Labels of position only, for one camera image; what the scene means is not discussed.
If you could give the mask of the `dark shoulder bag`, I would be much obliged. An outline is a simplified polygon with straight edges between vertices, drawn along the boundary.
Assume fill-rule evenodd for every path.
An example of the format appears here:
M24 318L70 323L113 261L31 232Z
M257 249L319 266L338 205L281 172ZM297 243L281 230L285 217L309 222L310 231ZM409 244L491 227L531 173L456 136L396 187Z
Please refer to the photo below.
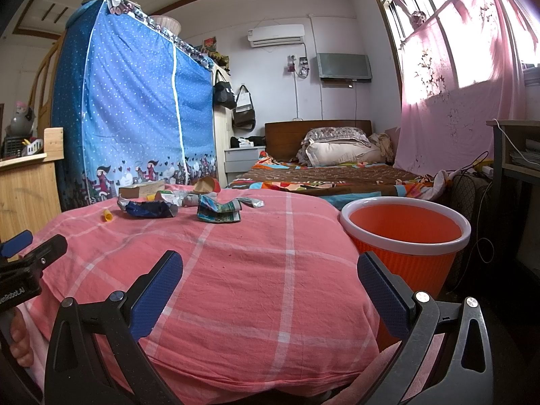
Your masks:
M233 111L234 129L251 132L256 126L255 109L252 94L244 84L240 86Z

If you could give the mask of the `left hand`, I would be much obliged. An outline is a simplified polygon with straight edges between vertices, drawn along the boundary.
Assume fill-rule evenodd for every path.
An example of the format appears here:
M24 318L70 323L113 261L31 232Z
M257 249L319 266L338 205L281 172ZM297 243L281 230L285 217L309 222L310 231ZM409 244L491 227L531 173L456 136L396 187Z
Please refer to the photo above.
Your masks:
M29 369L34 363L34 352L30 345L30 336L24 317L18 308L13 309L10 336L12 339L10 351L13 358L18 362L19 366Z

